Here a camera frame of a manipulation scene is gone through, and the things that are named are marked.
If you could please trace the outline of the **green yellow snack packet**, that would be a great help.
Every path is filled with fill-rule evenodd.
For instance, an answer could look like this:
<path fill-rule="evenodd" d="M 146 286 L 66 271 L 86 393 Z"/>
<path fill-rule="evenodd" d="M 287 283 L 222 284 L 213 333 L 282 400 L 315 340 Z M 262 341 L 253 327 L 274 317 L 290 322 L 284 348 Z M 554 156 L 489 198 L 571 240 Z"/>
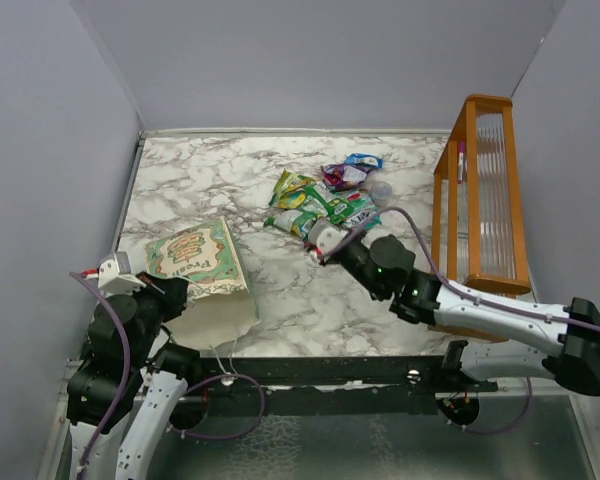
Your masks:
<path fill-rule="evenodd" d="M 316 180 L 313 177 L 291 172 L 289 170 L 284 170 L 274 186 L 273 193 L 269 201 L 269 206 L 287 209 L 287 206 L 282 201 L 285 195 L 295 192 L 303 187 L 311 186 L 315 183 Z"/>

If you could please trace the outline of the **purple red snack packet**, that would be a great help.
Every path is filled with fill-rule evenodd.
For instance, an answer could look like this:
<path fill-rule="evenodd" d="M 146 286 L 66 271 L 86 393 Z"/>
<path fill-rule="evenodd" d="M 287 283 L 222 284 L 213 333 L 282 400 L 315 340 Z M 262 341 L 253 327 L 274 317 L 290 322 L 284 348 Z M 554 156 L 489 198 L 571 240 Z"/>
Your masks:
<path fill-rule="evenodd" d="M 352 164 L 330 164 L 321 167 L 324 185 L 331 191 L 345 191 L 363 184 L 372 167 Z"/>

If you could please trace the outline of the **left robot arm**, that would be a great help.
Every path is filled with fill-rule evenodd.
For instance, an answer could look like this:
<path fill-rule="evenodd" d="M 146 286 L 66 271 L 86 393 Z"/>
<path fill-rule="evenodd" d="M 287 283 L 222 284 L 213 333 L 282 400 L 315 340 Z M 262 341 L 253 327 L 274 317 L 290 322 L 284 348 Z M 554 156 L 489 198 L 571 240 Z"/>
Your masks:
<path fill-rule="evenodd" d="M 188 283 L 140 273 L 127 293 L 104 296 L 83 274 L 74 279 L 98 303 L 88 353 L 67 385 L 71 478 L 143 479 L 182 395 L 200 385 L 198 351 L 152 346 L 185 310 Z"/>

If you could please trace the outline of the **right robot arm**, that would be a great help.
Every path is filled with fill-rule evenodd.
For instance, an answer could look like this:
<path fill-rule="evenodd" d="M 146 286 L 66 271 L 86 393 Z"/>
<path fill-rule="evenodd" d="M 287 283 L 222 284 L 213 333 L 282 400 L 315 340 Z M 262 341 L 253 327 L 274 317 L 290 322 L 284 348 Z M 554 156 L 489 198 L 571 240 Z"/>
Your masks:
<path fill-rule="evenodd" d="M 393 235 L 365 246 L 330 233 L 318 248 L 390 312 L 413 324 L 476 330 L 503 338 L 494 347 L 455 343 L 439 367 L 441 383 L 461 391 L 500 377 L 545 378 L 572 392 L 600 397 L 600 312 L 575 297 L 541 304 L 479 292 L 415 268 L 415 255 Z"/>

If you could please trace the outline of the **blue snack packet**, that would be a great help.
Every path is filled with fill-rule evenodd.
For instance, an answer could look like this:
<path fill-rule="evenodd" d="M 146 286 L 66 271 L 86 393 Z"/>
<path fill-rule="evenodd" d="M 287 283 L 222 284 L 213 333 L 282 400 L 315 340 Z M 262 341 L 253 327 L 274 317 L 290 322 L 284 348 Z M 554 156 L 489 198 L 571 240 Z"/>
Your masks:
<path fill-rule="evenodd" d="M 345 159 L 344 163 L 367 169 L 382 169 L 384 164 L 382 158 L 364 153 L 352 153 Z"/>

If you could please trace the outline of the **teal snack packet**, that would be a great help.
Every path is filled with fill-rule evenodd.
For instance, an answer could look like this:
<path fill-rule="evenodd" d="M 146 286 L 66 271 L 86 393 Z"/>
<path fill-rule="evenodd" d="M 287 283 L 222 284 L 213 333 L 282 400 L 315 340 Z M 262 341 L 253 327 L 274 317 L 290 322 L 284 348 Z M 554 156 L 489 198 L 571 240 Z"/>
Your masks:
<path fill-rule="evenodd" d="M 344 191 L 340 197 L 353 208 L 352 213 L 342 222 L 345 228 L 354 228 L 378 210 L 374 200 L 364 189 Z"/>

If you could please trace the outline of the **green paper gift bag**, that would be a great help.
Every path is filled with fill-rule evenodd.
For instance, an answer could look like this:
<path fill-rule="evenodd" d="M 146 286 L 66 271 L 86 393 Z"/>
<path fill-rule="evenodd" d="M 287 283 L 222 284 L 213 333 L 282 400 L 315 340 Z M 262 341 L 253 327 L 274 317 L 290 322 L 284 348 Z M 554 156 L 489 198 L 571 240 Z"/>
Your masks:
<path fill-rule="evenodd" d="M 144 256 L 152 276 L 187 282 L 185 310 L 169 322 L 178 345 L 212 351 L 260 323 L 249 275 L 225 218 L 152 240 Z"/>

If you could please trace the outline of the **green yellow small packet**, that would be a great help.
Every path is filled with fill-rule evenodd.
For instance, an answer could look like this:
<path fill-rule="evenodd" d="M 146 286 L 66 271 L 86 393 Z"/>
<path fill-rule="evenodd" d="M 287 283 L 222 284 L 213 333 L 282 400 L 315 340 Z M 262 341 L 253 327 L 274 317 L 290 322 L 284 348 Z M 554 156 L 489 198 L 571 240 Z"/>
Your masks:
<path fill-rule="evenodd" d="M 319 213 L 300 209 L 281 210 L 264 221 L 265 227 L 273 227 L 306 240 L 315 223 L 322 218 Z"/>

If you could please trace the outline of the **green white snack packet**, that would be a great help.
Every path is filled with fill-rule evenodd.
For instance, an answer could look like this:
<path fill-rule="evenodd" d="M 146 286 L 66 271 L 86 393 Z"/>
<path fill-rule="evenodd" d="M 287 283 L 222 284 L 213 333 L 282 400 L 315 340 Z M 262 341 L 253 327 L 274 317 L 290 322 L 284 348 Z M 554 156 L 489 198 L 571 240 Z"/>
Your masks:
<path fill-rule="evenodd" d="M 327 218 L 338 225 L 354 214 L 354 207 L 347 201 L 332 193 L 322 183 L 307 185 L 301 189 L 303 200 L 300 208 Z"/>

